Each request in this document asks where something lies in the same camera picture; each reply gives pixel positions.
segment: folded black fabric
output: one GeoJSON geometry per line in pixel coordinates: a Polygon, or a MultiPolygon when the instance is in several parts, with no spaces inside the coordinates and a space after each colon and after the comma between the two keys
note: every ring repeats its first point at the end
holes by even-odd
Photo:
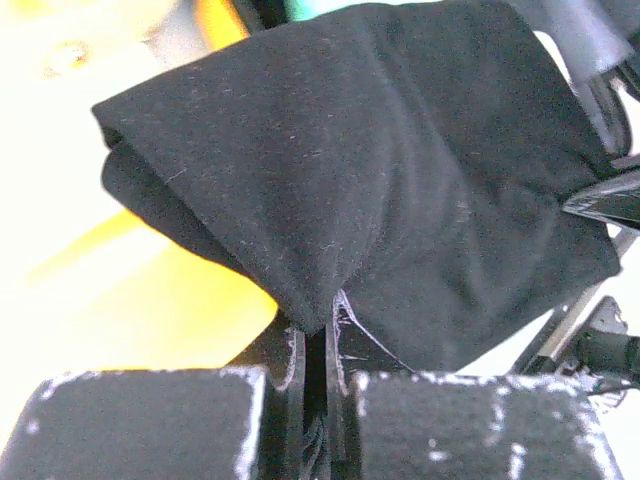
{"type": "Polygon", "coordinates": [[[314,333],[346,292],[451,370],[618,272],[563,213],[611,175],[550,56],[495,2],[359,5],[254,35],[94,107],[106,189],[314,333]]]}

